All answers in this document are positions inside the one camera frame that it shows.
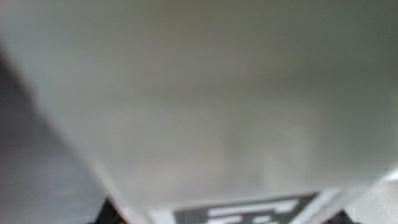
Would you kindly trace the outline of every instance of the dark background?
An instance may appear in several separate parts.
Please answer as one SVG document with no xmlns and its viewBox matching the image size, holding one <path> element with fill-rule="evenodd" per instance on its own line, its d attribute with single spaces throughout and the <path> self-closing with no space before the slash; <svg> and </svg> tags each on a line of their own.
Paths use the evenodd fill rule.
<svg viewBox="0 0 398 224">
<path fill-rule="evenodd" d="M 0 55 L 0 223 L 83 224 L 105 196 Z"/>
</svg>

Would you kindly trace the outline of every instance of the printed logo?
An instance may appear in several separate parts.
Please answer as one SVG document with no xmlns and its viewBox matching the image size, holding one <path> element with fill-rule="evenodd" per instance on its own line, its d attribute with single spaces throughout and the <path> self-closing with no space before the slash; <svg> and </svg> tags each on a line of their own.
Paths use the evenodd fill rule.
<svg viewBox="0 0 398 224">
<path fill-rule="evenodd" d="M 316 194 L 272 200 L 183 209 L 174 212 L 176 224 L 288 224 Z"/>
</svg>

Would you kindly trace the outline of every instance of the gray surface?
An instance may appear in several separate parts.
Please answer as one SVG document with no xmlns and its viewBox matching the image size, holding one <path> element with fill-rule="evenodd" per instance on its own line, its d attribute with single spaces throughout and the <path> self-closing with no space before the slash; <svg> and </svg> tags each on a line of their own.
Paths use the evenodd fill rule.
<svg viewBox="0 0 398 224">
<path fill-rule="evenodd" d="M 0 223 L 83 224 L 103 198 L 0 63 Z"/>
</svg>

